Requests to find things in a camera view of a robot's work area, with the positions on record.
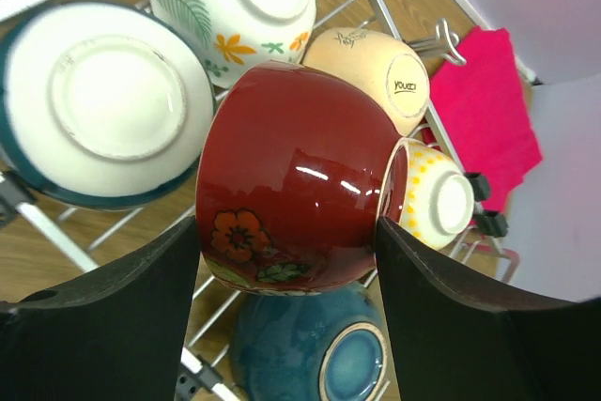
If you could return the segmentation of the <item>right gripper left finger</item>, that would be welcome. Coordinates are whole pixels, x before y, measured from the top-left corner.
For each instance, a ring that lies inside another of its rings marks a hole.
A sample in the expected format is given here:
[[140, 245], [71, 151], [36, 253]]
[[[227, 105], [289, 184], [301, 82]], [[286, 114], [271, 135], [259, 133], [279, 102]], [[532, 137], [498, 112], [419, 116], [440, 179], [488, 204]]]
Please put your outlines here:
[[199, 256], [188, 218], [95, 270], [3, 301], [2, 399], [173, 399]]

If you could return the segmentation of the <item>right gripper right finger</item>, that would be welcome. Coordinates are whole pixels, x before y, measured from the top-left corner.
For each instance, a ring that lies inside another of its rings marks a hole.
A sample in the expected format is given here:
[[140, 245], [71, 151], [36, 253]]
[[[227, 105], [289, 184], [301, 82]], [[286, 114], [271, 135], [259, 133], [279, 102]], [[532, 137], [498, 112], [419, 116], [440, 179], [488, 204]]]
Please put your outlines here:
[[378, 277], [405, 400], [596, 400], [600, 301], [504, 284], [432, 250], [388, 218]]

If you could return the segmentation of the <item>yellow dotted bowl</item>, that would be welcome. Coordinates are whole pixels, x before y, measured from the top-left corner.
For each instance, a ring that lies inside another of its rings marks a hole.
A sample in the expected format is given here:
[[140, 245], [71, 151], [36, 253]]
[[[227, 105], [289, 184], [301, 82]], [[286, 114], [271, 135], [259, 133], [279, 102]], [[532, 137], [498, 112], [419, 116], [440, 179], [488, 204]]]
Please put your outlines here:
[[474, 191], [453, 159], [408, 139], [408, 176], [400, 226], [434, 250], [449, 245], [469, 225]]

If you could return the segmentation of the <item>red flower bowl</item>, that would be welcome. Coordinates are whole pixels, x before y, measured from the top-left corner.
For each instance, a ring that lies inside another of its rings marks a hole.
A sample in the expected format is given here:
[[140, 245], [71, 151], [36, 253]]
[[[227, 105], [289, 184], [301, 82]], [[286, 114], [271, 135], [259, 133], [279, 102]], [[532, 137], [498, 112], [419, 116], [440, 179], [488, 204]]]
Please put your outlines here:
[[313, 295], [376, 265], [378, 219], [398, 220], [407, 141], [357, 87], [269, 61], [247, 70], [209, 129], [196, 180], [203, 257], [217, 279]]

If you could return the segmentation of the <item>peach speckled bowl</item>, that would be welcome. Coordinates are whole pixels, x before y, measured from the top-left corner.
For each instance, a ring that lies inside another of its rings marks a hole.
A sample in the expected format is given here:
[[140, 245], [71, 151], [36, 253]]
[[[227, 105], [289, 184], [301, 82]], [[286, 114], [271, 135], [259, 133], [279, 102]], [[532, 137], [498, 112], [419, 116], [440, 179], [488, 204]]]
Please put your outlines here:
[[398, 132], [424, 118], [430, 82], [422, 59], [403, 41], [367, 29], [334, 27], [308, 47], [303, 64], [358, 87], [382, 107]]

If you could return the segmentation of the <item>white floral bowl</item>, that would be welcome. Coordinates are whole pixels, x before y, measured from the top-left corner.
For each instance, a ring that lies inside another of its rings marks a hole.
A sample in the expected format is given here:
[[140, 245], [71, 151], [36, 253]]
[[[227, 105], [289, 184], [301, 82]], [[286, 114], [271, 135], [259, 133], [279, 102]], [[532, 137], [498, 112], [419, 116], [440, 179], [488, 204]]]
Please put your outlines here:
[[211, 82], [230, 88], [268, 60], [299, 63], [316, 0], [149, 0], [152, 13], [188, 40]]

